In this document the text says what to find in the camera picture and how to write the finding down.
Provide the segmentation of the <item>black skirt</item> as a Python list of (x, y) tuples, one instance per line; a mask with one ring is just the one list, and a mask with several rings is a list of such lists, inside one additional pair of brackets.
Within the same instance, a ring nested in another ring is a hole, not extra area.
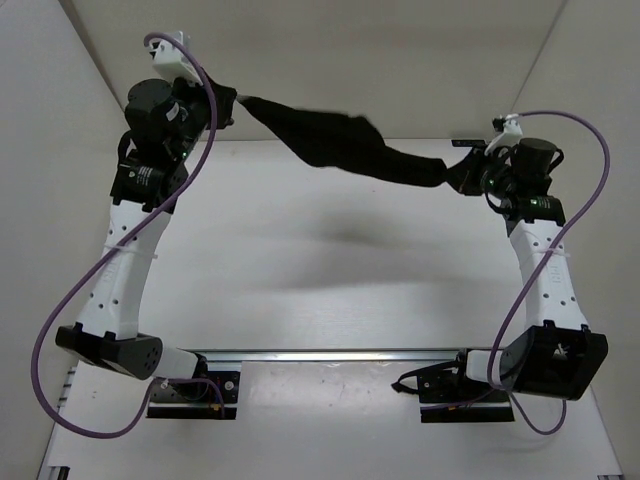
[(296, 109), (254, 96), (245, 96), (239, 103), (311, 167), (337, 168), (426, 188), (438, 187), (446, 180), (447, 166), (443, 159), (389, 147), (364, 116)]

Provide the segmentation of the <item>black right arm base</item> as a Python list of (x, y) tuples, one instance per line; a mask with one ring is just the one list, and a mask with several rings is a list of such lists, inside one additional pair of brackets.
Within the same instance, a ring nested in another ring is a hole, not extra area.
[(466, 376), (470, 353), (464, 349), (453, 360), (403, 373), (391, 388), (418, 397), (422, 424), (514, 422), (506, 393)]

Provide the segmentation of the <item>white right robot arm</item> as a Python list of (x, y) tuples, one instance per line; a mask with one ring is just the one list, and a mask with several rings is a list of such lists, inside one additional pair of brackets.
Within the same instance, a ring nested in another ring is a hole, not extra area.
[(519, 294), (523, 333), (496, 352), (470, 350), (448, 376), (449, 391), (471, 400), (484, 384), (507, 391), (575, 401), (582, 397), (608, 353), (605, 335), (582, 313), (559, 234), (568, 222), (550, 195), (551, 171), (564, 158), (553, 143), (524, 138), (515, 145), (472, 147), (448, 172), (466, 196), (483, 196), (505, 221), (523, 282)]

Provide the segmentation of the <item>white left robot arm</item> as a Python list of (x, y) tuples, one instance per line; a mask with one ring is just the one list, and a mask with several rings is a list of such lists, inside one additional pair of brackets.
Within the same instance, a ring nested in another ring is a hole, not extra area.
[(237, 92), (213, 83), (217, 109), (203, 86), (177, 78), (148, 79), (128, 93), (129, 126), (118, 146), (110, 223), (97, 280), (78, 319), (58, 328), (55, 343), (84, 362), (140, 380), (174, 379), (188, 398), (208, 389), (203, 358), (139, 331), (144, 286), (159, 240), (188, 180), (185, 161), (215, 119), (232, 124)]

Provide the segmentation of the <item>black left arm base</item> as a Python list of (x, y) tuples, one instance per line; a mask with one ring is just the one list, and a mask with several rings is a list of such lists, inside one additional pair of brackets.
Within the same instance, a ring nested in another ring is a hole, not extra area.
[(207, 378), (207, 383), (177, 384), (175, 382), (154, 386), (147, 404), (149, 419), (186, 420), (235, 420), (241, 381), (241, 364), (215, 362), (200, 355), (196, 368), (197, 378)]

